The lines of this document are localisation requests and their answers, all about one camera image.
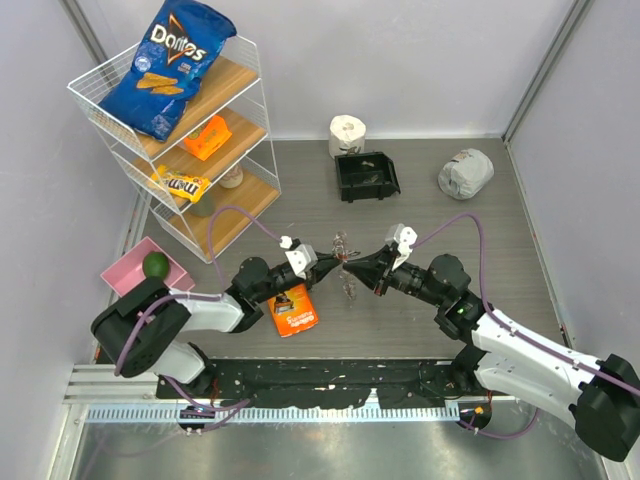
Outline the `aluminium slotted rail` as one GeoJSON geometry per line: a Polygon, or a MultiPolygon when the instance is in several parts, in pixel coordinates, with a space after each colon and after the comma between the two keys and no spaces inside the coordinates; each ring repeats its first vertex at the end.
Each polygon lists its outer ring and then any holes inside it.
{"type": "MultiPolygon", "coordinates": [[[[184,403],[164,404],[103,404],[89,408],[88,423],[203,423],[225,417],[198,415],[192,406],[184,403]]],[[[314,407],[283,409],[249,407],[242,409],[232,419],[235,423],[362,423],[362,422],[457,422],[460,420],[458,405],[443,407],[382,408],[378,402],[366,402],[360,407],[346,409],[321,409],[314,407]]]]}

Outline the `green avocado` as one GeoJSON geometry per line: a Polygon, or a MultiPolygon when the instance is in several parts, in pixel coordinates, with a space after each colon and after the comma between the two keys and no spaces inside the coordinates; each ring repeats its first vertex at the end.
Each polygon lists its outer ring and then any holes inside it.
{"type": "Polygon", "coordinates": [[[160,278],[164,280],[170,273],[168,257],[159,251],[148,253],[142,262],[142,271],[146,278],[160,278]]]}

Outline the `blue Doritos chip bag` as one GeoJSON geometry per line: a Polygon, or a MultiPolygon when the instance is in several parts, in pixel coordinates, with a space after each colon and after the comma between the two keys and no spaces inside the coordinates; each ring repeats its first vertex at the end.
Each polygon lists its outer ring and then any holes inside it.
{"type": "Polygon", "coordinates": [[[198,1],[166,1],[145,32],[131,67],[99,107],[160,142],[168,139],[234,23],[198,1]]]}

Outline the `orange snack box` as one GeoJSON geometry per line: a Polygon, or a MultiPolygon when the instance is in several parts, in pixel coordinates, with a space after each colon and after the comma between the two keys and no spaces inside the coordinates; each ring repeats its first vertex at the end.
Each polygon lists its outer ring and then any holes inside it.
{"type": "Polygon", "coordinates": [[[232,137],[225,119],[214,115],[205,125],[187,135],[181,148],[200,161],[206,161],[232,137]]]}

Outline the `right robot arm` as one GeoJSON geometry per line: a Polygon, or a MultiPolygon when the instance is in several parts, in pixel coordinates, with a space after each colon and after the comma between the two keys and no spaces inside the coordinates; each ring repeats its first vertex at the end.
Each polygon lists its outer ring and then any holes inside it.
{"type": "Polygon", "coordinates": [[[450,254],[422,268],[395,263],[389,247],[345,269],[382,296],[394,289],[437,309],[435,321],[464,342],[452,380],[466,394],[483,388],[517,397],[563,421],[601,456],[621,462],[639,438],[639,377],[624,358],[583,354],[547,339],[484,304],[450,254]]]}

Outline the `beige cup on shelf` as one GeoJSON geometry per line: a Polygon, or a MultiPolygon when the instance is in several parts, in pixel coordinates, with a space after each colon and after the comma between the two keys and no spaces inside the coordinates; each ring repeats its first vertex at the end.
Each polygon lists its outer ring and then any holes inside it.
{"type": "Polygon", "coordinates": [[[219,185],[225,189],[238,187],[244,179],[243,168],[240,163],[229,169],[219,180],[219,185]]]}

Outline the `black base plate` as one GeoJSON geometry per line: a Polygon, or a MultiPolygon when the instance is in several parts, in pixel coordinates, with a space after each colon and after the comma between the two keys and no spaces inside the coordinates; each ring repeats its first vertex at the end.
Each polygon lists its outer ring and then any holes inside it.
{"type": "Polygon", "coordinates": [[[376,394],[383,409],[442,406],[486,389],[447,361],[428,359],[213,360],[214,378],[199,395],[256,408],[360,408],[376,394]]]}

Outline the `white toilet paper roll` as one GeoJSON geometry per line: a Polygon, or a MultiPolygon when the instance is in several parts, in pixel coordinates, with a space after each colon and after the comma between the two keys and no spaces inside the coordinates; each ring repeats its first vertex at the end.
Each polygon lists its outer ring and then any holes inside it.
{"type": "Polygon", "coordinates": [[[351,115],[337,115],[329,124],[328,149],[332,158],[359,154],[364,150],[366,125],[351,115]]]}

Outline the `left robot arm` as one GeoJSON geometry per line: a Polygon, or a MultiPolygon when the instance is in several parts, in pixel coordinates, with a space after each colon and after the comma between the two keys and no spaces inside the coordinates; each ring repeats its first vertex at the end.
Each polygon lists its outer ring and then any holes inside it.
{"type": "Polygon", "coordinates": [[[133,378],[152,372],[200,398],[213,388],[215,367],[195,344],[179,342],[180,334],[242,333],[262,317],[263,303],[294,287],[309,288],[339,265],[335,255],[297,250],[274,267],[250,257],[221,294],[171,289],[151,277],[100,313],[91,333],[114,362],[117,375],[133,378]]]}

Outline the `black plastic bin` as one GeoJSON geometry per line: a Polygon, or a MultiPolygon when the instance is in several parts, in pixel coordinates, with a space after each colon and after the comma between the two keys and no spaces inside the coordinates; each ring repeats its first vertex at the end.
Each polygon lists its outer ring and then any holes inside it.
{"type": "Polygon", "coordinates": [[[383,200],[401,189],[395,164],[383,152],[340,155],[334,158],[340,200],[383,200]]]}

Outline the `yellow M&M's candy bag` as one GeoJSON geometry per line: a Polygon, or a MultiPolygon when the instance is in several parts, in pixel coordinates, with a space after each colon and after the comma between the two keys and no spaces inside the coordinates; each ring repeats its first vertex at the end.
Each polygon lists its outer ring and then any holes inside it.
{"type": "Polygon", "coordinates": [[[172,195],[191,203],[199,202],[211,185],[211,181],[206,177],[187,175],[166,165],[158,166],[156,172],[151,175],[151,180],[157,184],[164,184],[172,195]]]}

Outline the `grey-green bottle on shelf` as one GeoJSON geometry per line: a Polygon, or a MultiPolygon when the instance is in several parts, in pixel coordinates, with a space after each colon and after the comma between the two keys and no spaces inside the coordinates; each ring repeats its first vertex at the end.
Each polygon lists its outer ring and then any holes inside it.
{"type": "Polygon", "coordinates": [[[212,216],[216,211],[215,198],[209,192],[203,194],[198,202],[192,204],[188,212],[198,218],[212,216]]]}

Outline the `pink drawer box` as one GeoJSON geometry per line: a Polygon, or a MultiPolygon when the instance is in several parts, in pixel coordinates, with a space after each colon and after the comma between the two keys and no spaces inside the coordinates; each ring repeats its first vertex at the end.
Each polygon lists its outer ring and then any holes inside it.
{"type": "Polygon", "coordinates": [[[195,281],[187,270],[149,237],[144,237],[134,245],[106,269],[101,278],[122,297],[146,278],[144,261],[149,255],[154,257],[157,270],[166,273],[164,283],[169,288],[188,291],[195,286],[195,281]]]}

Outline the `orange snack pouch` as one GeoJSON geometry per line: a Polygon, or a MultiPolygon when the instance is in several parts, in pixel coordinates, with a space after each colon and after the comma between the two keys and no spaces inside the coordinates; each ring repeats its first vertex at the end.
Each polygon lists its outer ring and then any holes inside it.
{"type": "Polygon", "coordinates": [[[267,301],[274,325],[282,338],[313,328],[318,314],[304,284],[297,285],[267,301]]]}

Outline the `large metal disc keyring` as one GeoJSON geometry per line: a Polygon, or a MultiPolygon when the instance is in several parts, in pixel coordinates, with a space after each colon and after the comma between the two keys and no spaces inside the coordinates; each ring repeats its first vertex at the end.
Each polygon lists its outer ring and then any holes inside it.
{"type": "MultiPolygon", "coordinates": [[[[348,246],[347,234],[344,231],[338,231],[332,241],[332,254],[347,255],[348,256],[347,261],[348,261],[351,258],[358,257],[361,254],[361,252],[358,250],[350,249],[348,246]]],[[[357,296],[356,279],[344,270],[344,265],[346,264],[347,261],[345,261],[344,264],[339,267],[338,275],[339,275],[339,278],[342,280],[342,288],[344,290],[345,295],[350,301],[353,301],[356,299],[356,296],[357,296]]]]}

